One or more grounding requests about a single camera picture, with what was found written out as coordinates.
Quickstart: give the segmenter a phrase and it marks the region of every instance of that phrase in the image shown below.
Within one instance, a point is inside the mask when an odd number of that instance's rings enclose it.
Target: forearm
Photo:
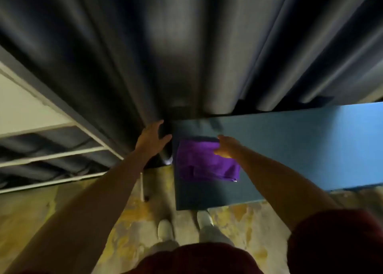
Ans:
[[[232,147],[231,156],[291,230],[317,212],[338,208],[327,193],[275,160],[240,144]]]
[[[85,189],[47,221],[6,273],[90,273],[148,159],[134,151]]]

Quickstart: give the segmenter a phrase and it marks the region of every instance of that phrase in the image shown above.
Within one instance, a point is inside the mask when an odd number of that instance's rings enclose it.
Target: red shirt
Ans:
[[[288,240],[290,274],[383,273],[383,232],[363,210],[330,210],[301,222]],[[158,252],[125,274],[261,274],[246,251],[224,243]]]

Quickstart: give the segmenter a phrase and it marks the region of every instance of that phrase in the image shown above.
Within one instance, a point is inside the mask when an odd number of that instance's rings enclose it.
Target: stained floor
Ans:
[[[137,183],[93,273],[118,274],[134,267],[145,251],[157,242],[156,223],[164,217],[172,221],[180,245],[198,241],[193,213],[175,211],[172,167],[147,170],[144,180],[149,201],[141,201]],[[0,195],[0,272],[55,211],[92,182],[94,180]],[[332,196],[346,207],[367,208],[383,220],[382,187],[342,191]],[[237,247],[248,251],[265,274],[288,273],[286,241],[290,231],[267,202],[209,211],[221,231]]]

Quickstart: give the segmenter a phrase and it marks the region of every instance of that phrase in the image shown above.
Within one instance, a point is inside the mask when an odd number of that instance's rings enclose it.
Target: folded purple garment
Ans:
[[[176,165],[180,177],[188,180],[239,179],[239,164],[230,158],[215,155],[218,142],[181,140],[177,149]]]

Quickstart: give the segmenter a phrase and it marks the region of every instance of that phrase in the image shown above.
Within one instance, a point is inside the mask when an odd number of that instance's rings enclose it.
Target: hand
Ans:
[[[219,148],[214,150],[214,154],[224,158],[232,158],[231,156],[232,149],[234,147],[241,145],[241,143],[233,137],[218,135],[218,139],[219,139]]]
[[[160,120],[154,123],[151,123],[144,130],[142,130],[141,135],[138,137],[136,143],[136,150],[142,150],[149,157],[153,157],[165,147],[165,145],[172,139],[172,135],[166,135],[162,139],[158,138],[158,128],[164,122]]]

